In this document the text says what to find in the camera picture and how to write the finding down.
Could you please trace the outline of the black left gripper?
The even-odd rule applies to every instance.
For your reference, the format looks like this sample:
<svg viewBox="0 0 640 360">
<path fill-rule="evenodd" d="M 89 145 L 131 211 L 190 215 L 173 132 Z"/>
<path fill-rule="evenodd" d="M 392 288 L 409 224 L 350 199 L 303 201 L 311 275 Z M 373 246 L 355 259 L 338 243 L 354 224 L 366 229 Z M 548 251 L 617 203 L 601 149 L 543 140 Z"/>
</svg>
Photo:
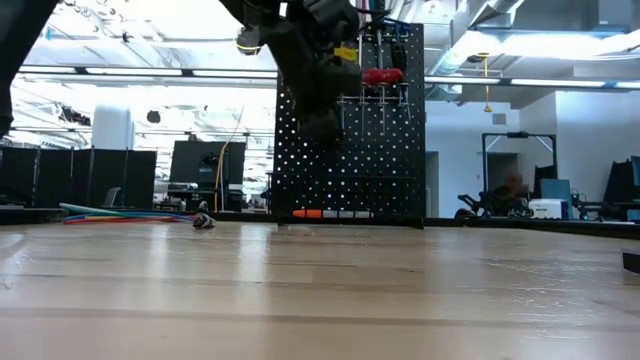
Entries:
<svg viewBox="0 0 640 360">
<path fill-rule="evenodd" d="M 334 146 L 342 137 L 337 111 L 340 95 L 354 95 L 361 86 L 362 70 L 334 50 L 353 39 L 359 28 L 357 10 L 349 0 L 291 0 L 285 16 L 280 4 L 264 5 L 261 40 L 268 45 L 294 101 L 305 115 L 299 137 L 319 146 Z"/>
</svg>

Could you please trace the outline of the black ribbed handled screwdriver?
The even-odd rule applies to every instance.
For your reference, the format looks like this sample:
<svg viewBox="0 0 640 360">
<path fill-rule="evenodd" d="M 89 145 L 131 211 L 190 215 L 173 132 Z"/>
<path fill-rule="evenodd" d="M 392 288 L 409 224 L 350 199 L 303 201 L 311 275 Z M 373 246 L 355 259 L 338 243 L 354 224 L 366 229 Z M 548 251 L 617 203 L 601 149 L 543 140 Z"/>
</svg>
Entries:
<svg viewBox="0 0 640 360">
<path fill-rule="evenodd" d="M 408 66 L 408 55 L 405 46 L 400 43 L 394 43 L 391 47 L 391 60 L 392 60 L 392 68 L 398 68 L 403 72 L 403 79 L 401 82 L 394 83 L 396 85 L 398 97 L 404 97 L 409 101 L 409 84 L 405 80 L 405 72 Z M 410 104 L 408 106 L 400 107 L 406 116 L 406 122 L 411 120 L 411 107 Z"/>
</svg>

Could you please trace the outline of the black metal pegboard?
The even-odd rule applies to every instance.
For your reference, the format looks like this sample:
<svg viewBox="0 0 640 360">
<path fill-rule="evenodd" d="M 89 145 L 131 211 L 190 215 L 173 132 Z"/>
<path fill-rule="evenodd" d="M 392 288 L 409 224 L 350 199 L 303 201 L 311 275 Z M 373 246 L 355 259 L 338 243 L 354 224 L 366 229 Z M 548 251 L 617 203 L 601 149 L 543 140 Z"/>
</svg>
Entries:
<svg viewBox="0 0 640 360">
<path fill-rule="evenodd" d="M 418 23 L 386 20 L 346 43 L 357 49 L 362 72 L 392 68 L 391 47 L 402 43 L 407 51 L 405 80 L 409 84 L 411 120 L 399 106 L 334 103 L 342 137 L 334 146 L 319 146 L 299 137 L 301 118 L 294 114 L 293 98 L 277 85 L 273 170 L 270 174 L 340 174 L 413 177 L 425 206 L 426 120 L 424 110 L 424 27 Z"/>
</svg>

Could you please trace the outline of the orange marker pen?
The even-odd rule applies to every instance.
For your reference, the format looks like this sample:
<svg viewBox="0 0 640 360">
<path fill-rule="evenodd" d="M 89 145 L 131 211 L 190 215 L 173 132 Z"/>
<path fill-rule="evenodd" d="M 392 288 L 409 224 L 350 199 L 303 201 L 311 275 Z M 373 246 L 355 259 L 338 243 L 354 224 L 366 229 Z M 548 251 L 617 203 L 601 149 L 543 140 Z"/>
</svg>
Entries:
<svg viewBox="0 0 640 360">
<path fill-rule="evenodd" d="M 299 209 L 293 211 L 296 218 L 305 219 L 369 219 L 374 215 L 369 211 Z"/>
</svg>

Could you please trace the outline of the black computer monitor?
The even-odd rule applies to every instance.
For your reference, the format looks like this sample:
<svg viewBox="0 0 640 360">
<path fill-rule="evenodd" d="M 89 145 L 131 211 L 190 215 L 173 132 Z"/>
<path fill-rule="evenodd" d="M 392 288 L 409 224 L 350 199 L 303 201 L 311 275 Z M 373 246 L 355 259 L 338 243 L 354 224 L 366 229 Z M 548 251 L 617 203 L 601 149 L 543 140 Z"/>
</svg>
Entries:
<svg viewBox="0 0 640 360">
<path fill-rule="evenodd" d="M 170 168 L 170 182 L 214 183 L 219 159 L 224 184 L 243 181 L 246 143 L 175 141 Z"/>
</svg>

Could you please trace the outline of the black metal stand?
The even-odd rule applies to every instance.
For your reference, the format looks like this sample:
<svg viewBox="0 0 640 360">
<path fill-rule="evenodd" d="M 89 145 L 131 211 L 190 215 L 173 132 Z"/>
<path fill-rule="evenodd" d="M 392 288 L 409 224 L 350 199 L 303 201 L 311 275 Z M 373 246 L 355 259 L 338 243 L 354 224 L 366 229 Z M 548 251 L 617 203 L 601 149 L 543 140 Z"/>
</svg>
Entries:
<svg viewBox="0 0 640 360">
<path fill-rule="evenodd" d="M 497 198 L 492 194 L 488 184 L 488 150 L 496 144 L 501 138 L 510 139 L 527 139 L 535 138 L 544 148 L 546 148 L 552 155 L 552 165 L 549 167 L 547 173 L 551 175 L 551 179 L 557 179 L 558 175 L 558 161 L 557 161 L 557 140 L 556 136 L 552 134 L 531 134 L 526 131 L 519 132 L 506 132 L 506 133 L 482 133 L 482 166 L 483 166 L 483 191 L 479 193 L 480 204 L 479 207 L 483 210 L 483 218 L 500 217 L 499 211 L 495 207 Z M 534 178 L 534 198 L 543 199 L 541 197 L 540 181 L 542 177 L 536 176 Z"/>
</svg>

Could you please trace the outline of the person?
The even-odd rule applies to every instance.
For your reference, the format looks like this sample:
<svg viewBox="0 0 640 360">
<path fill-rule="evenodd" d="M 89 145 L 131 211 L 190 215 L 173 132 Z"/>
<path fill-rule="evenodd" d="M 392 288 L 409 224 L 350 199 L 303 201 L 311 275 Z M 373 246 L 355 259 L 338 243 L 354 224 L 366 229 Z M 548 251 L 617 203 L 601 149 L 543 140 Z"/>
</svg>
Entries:
<svg viewBox="0 0 640 360">
<path fill-rule="evenodd" d="M 528 200 L 530 198 L 529 186 L 523 182 L 523 177 L 518 172 L 507 175 L 504 183 L 494 189 L 492 194 L 504 202 Z"/>
</svg>

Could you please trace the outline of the white cylinder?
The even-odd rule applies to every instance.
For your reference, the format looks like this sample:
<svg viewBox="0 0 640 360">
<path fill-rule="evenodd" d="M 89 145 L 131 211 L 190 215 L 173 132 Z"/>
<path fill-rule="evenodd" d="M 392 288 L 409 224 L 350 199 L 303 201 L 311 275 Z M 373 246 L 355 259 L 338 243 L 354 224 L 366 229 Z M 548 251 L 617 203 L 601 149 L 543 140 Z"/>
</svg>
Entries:
<svg viewBox="0 0 640 360">
<path fill-rule="evenodd" d="M 131 109 L 122 105 L 99 104 L 92 119 L 91 145 L 96 149 L 132 150 L 135 122 Z"/>
</svg>

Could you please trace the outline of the white box device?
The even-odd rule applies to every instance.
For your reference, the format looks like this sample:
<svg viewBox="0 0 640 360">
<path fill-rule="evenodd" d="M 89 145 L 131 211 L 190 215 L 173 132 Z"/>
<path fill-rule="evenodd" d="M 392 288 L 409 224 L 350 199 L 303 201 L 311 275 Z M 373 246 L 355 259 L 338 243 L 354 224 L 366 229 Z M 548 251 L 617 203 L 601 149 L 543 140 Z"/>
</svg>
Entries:
<svg viewBox="0 0 640 360">
<path fill-rule="evenodd" d="M 563 199 L 532 199 L 528 203 L 528 208 L 533 219 L 569 219 L 569 204 Z"/>
</svg>

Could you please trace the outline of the blue box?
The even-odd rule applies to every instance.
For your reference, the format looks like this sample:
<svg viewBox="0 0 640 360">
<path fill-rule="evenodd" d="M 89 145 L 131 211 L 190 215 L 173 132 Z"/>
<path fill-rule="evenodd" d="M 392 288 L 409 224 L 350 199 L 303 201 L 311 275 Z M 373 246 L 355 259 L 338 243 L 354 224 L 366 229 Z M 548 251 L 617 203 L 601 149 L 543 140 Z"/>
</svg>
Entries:
<svg viewBox="0 0 640 360">
<path fill-rule="evenodd" d="M 542 179 L 540 181 L 543 199 L 572 200 L 570 181 L 565 179 Z"/>
</svg>

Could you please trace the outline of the black partition panels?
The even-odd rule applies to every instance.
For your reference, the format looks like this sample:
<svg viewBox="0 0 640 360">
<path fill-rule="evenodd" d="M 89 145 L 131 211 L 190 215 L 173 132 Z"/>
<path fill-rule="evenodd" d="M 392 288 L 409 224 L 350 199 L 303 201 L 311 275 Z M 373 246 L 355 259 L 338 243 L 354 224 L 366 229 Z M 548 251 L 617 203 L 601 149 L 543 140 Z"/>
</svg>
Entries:
<svg viewBox="0 0 640 360">
<path fill-rule="evenodd" d="M 156 160 L 152 151 L 0 147 L 0 204 L 148 209 Z"/>
</svg>

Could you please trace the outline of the black aluminium table frame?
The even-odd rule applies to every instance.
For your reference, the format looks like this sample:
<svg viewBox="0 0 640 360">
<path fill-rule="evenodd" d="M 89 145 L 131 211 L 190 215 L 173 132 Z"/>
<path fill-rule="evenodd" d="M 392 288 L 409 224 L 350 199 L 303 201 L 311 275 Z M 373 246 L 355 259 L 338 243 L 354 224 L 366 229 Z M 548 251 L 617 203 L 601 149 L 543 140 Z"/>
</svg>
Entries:
<svg viewBox="0 0 640 360">
<path fill-rule="evenodd" d="M 16 208 L 0 207 L 0 225 L 26 225 L 60 222 L 66 212 L 60 208 Z M 423 229 L 425 227 L 453 227 L 453 228 L 492 228 L 492 229 L 521 229 L 568 233 L 596 237 L 621 238 L 640 241 L 640 225 L 621 222 L 601 223 L 588 221 L 564 220 L 536 220 L 515 218 L 418 218 L 392 215 L 390 217 L 374 218 L 340 218 L 340 219 L 303 219 L 292 216 L 274 216 L 268 214 L 250 213 L 221 213 L 215 215 L 217 221 L 222 222 L 250 222 L 314 225 L 371 225 L 371 226 L 401 226 Z"/>
</svg>

